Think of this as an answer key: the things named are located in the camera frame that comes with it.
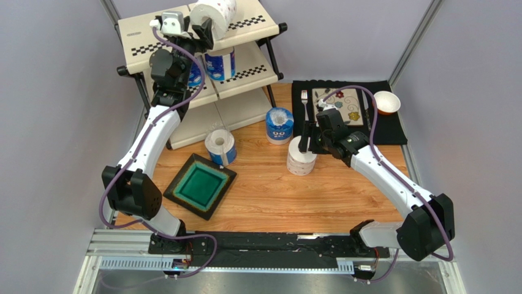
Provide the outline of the white floral paper roll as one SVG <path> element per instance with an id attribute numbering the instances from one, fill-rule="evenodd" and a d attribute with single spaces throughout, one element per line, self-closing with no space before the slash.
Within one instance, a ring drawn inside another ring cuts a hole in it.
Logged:
<path id="1" fill-rule="evenodd" d="M 236 0 L 200 0 L 191 8 L 189 17 L 192 25 L 202 25 L 206 20 L 212 20 L 213 39 L 221 40 L 225 37 L 236 10 Z"/>

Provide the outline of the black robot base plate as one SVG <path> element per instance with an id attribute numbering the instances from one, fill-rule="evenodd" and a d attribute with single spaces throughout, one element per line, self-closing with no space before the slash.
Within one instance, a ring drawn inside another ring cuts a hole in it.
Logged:
<path id="1" fill-rule="evenodd" d="M 192 257 L 191 265 L 224 268 L 335 269 L 339 258 L 374 263 L 389 258 L 387 249 L 371 249 L 350 235 L 311 233 L 194 232 L 174 241 L 151 235 L 148 253 Z"/>

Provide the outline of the white red-floral paper roll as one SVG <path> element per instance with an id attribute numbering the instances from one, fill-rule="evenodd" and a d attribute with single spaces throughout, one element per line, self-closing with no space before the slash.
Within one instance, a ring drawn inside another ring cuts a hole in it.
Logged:
<path id="1" fill-rule="evenodd" d="M 294 137 L 290 143 L 287 153 L 287 169 L 294 175 L 305 176 L 310 174 L 315 166 L 317 155 L 307 151 L 301 153 L 299 143 L 301 137 Z"/>

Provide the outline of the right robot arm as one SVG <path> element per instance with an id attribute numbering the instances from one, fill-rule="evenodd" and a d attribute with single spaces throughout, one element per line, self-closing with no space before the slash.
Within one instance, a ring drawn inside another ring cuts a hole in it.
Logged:
<path id="1" fill-rule="evenodd" d="M 415 261 L 436 255 L 455 237 L 452 200 L 435 196 L 400 172 L 363 132 L 352 131 L 336 109 L 321 111 L 306 121 L 299 149 L 330 154 L 368 179 L 395 206 L 401 222 L 366 220 L 350 233 L 364 247 L 401 249 Z"/>

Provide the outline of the plastic-wrapped roll blue label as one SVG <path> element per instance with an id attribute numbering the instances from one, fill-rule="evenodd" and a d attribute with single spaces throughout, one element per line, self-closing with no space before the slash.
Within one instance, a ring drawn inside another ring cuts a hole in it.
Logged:
<path id="1" fill-rule="evenodd" d="M 218 165 L 226 167 L 237 157 L 235 137 L 224 125 L 214 123 L 204 139 L 205 148 L 210 159 Z"/>

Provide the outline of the blue cartoon-face roll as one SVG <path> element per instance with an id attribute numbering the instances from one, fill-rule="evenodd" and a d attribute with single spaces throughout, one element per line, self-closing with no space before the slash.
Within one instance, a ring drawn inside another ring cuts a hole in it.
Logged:
<path id="1" fill-rule="evenodd" d="M 286 108 L 274 107 L 266 113 L 266 137 L 273 145 L 288 143 L 293 135 L 293 126 L 293 114 Z"/>

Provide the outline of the dark blue roll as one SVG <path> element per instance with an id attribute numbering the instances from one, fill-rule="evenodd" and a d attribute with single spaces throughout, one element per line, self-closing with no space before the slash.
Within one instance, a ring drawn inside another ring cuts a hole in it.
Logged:
<path id="1" fill-rule="evenodd" d="M 187 84 L 188 87 L 196 87 L 201 85 L 203 78 L 200 66 L 201 62 L 199 59 L 192 64 L 191 70 L 189 72 L 189 79 Z"/>
<path id="2" fill-rule="evenodd" d="M 204 61 L 206 72 L 213 81 L 226 81 L 236 75 L 235 47 L 206 53 Z"/>

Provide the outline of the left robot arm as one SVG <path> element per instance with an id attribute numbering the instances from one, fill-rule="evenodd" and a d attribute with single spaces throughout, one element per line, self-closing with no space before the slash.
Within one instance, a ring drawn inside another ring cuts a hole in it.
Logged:
<path id="1" fill-rule="evenodd" d="M 115 167 L 102 172 L 104 193 L 99 203 L 99 217 L 110 228 L 114 226 L 104 216 L 104 205 L 134 218 L 155 235 L 174 242 L 186 240 L 184 222 L 162 205 L 162 192 L 153 183 L 157 161 L 173 131 L 181 124 L 189 103 L 199 92 L 187 93 L 192 66 L 204 70 L 195 57 L 214 47 L 212 19 L 192 25 L 197 37 L 185 28 L 188 17 L 169 29 L 174 18 L 155 18 L 150 26 L 154 37 L 171 50 L 158 49 L 149 58 L 154 82 L 152 107 L 146 124 L 131 149 Z"/>

